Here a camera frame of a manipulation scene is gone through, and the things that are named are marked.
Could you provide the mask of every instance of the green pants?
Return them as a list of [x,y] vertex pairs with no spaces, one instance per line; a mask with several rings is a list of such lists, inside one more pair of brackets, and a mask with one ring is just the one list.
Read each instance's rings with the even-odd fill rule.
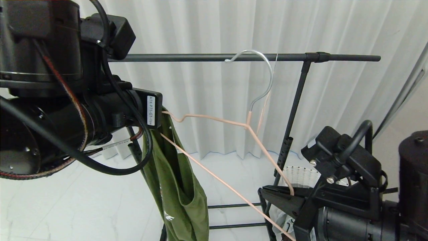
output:
[[160,136],[164,134],[182,148],[171,117],[162,114],[161,122],[160,128],[152,130],[153,155],[143,174],[165,222],[168,240],[207,241],[207,197],[188,157],[178,154],[176,148]]

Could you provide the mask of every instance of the hanger hook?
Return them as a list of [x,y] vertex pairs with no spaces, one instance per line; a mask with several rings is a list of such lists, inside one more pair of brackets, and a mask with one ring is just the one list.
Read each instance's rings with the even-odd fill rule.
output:
[[269,93],[270,89],[272,88],[272,84],[273,84],[273,70],[272,70],[272,66],[270,65],[270,62],[269,62],[268,58],[266,58],[266,56],[265,56],[264,54],[260,53],[260,52],[259,52],[259,51],[257,51],[257,50],[254,50],[254,49],[246,49],[246,50],[243,50],[243,51],[241,51],[241,52],[239,52],[239,53],[235,54],[235,56],[233,56],[233,58],[232,58],[232,59],[226,59],[226,60],[224,60],[224,61],[225,61],[225,62],[233,62],[233,61],[235,61],[235,59],[236,59],[237,57],[239,57],[239,55],[241,55],[241,54],[243,54],[243,53],[248,53],[248,52],[250,52],[250,53],[254,53],[254,54],[256,54],[256,55],[260,56],[260,57],[261,57],[261,58],[266,62],[267,66],[268,66],[268,68],[269,68],[269,72],[270,72],[270,81],[269,81],[269,86],[267,87],[266,91],[265,91],[263,94],[261,94],[259,97],[255,98],[255,99],[253,100],[253,102],[251,102],[251,105],[250,105],[250,111],[253,111],[253,106],[254,106],[254,104],[255,104],[258,100],[260,100],[261,98],[265,97],[265,96]]

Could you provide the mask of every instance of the garment rack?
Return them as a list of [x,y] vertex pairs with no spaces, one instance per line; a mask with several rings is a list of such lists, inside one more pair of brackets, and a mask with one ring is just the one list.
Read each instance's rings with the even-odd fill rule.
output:
[[[123,60],[109,60],[109,62],[224,62],[226,59],[231,59],[235,54],[128,54]],[[279,152],[277,164],[281,170],[284,169],[285,161],[287,160],[293,138],[290,137],[291,127],[293,126],[294,117],[296,116],[297,108],[299,105],[300,97],[302,95],[303,87],[305,85],[306,77],[309,72],[311,63],[322,63],[327,61],[364,61],[364,62],[378,62],[380,56],[377,55],[354,55],[354,54],[329,54],[325,52],[313,52],[304,54],[265,54],[269,61],[302,61],[302,70],[297,84],[296,94],[294,96],[293,105],[291,107],[290,116],[288,118],[287,127],[285,129],[284,139]],[[235,61],[263,61],[260,56],[256,54],[242,54],[236,58]],[[131,127],[127,128],[131,136],[135,133]],[[142,151],[135,140],[128,145],[132,156],[136,161],[141,160]],[[281,178],[274,171],[275,181],[274,186],[277,186]],[[270,203],[261,195],[261,188],[258,190],[260,202],[253,203],[255,206],[261,206],[262,211],[269,216],[269,210],[271,207]],[[229,204],[229,205],[213,205],[208,206],[208,209],[213,208],[239,208],[248,207],[248,204]],[[270,241],[276,241],[275,233],[272,230],[272,224],[265,220],[263,223],[243,223],[243,224],[232,224],[232,225],[219,225],[210,226],[210,229],[230,229],[230,228],[242,228],[242,227],[255,227],[255,226],[266,226],[267,233]],[[166,228],[165,225],[161,231],[160,241],[166,241]]]

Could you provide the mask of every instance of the pink wire hanger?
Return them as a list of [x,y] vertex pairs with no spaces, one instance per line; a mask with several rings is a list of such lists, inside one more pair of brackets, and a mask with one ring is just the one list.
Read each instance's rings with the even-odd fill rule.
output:
[[[269,159],[269,161],[272,163],[272,165],[275,167],[275,169],[278,171],[279,175],[281,175],[281,177],[284,179],[284,181],[287,183],[289,189],[290,189],[290,195],[294,196],[294,189],[293,186],[291,185],[291,182],[288,180],[288,178],[284,175],[284,173],[282,172],[281,168],[279,168],[279,166],[276,164],[276,162],[272,159],[272,157],[270,156],[270,154],[268,153],[268,151],[266,150],[266,148],[264,147],[264,145],[262,144],[262,142],[259,140],[259,138],[257,137],[257,135],[254,133],[253,129],[250,126],[250,121],[251,121],[251,115],[252,115],[252,110],[253,110],[253,106],[254,103],[257,102],[258,100],[260,100],[261,98],[263,98],[264,96],[266,96],[267,94],[270,94],[270,89],[272,87],[272,83],[273,83],[273,70],[272,70],[272,66],[269,63],[269,60],[266,58],[266,56],[264,54],[262,54],[259,51],[256,50],[243,50],[239,53],[237,53],[232,59],[230,60],[225,60],[225,62],[233,62],[239,55],[246,53],[246,52],[252,52],[255,53],[257,55],[259,55],[261,58],[263,58],[263,60],[267,63],[268,67],[269,67],[269,71],[270,71],[270,82],[269,82],[269,86],[267,88],[267,90],[260,95],[259,97],[255,98],[253,100],[253,102],[250,105],[250,110],[248,111],[248,116],[247,116],[247,121],[246,123],[241,123],[241,122],[236,122],[236,121],[231,121],[231,120],[225,120],[225,119],[221,119],[221,118],[217,118],[217,117],[213,117],[213,116],[209,116],[209,115],[205,115],[205,114],[185,114],[184,117],[182,119],[178,119],[176,118],[171,112],[169,111],[162,111],[163,114],[168,114],[171,116],[172,119],[174,119],[177,122],[182,122],[184,121],[184,119],[186,117],[200,117],[200,118],[207,118],[207,119],[211,119],[214,121],[219,121],[219,122],[223,122],[223,123],[227,123],[227,124],[232,124],[235,126],[241,126],[244,129],[248,130],[251,134],[251,136],[254,138],[254,140],[256,141],[256,143],[259,145],[259,147],[261,148],[262,152],[265,154],[265,156]],[[265,105],[263,107],[262,110],[262,115],[264,112],[264,109],[266,107],[266,102],[265,101]],[[262,120],[262,116],[260,117],[260,121],[259,121],[259,126],[258,126],[258,130],[260,128],[260,122]],[[214,178],[216,178],[218,181],[220,181],[221,183],[223,183],[226,187],[228,187],[232,192],[234,192],[236,195],[238,195],[242,200],[244,200],[244,202],[246,202],[249,206],[251,206],[253,209],[255,209],[258,213],[260,213],[266,220],[268,220],[273,226],[275,226],[277,229],[279,229],[282,233],[284,233],[287,237],[289,237],[292,241],[295,241],[295,239],[290,236],[289,233],[285,232],[279,225],[277,225],[273,220],[271,220],[266,214],[264,214],[263,212],[261,212],[258,208],[256,208],[250,201],[248,201],[246,198],[244,198],[238,191],[236,191],[235,189],[233,189],[229,184],[227,184],[225,181],[223,181],[221,178],[219,178],[218,176],[216,176],[214,173],[212,173],[209,169],[207,169],[206,167],[204,167],[199,161],[197,161],[196,159],[194,159],[189,153],[187,153],[185,150],[183,150],[182,148],[180,148],[175,142],[171,141],[170,139],[168,139],[166,136],[164,136],[162,133],[160,134],[164,139],[166,139],[169,143],[171,143],[172,145],[174,145],[177,149],[179,149],[181,152],[183,152],[183,154],[185,154],[187,157],[189,157],[191,160],[193,160],[194,162],[196,162],[196,164],[198,164],[200,167],[202,167],[204,170],[206,170],[210,175],[212,175]]]

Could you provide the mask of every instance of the curtain fold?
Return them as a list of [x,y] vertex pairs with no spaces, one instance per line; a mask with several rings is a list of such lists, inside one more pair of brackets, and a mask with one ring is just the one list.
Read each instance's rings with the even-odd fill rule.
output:
[[[95,13],[89,1],[82,17]],[[126,17],[137,39],[133,54],[263,53],[381,55],[380,62],[314,63],[305,83],[291,136],[300,153],[326,126],[353,134],[365,119],[376,130],[400,94],[428,42],[428,1],[277,0],[105,0],[106,12]],[[279,152],[297,88],[301,62],[271,62],[275,76],[259,137]],[[177,117],[209,114],[244,122],[251,101],[264,91],[269,71],[263,62],[111,63],[114,74],[137,88],[163,94]],[[264,99],[253,110],[257,122]],[[176,125],[189,152],[248,152],[260,149],[241,127],[188,119]],[[118,141],[127,135],[117,133]],[[117,150],[129,155],[126,146]]]

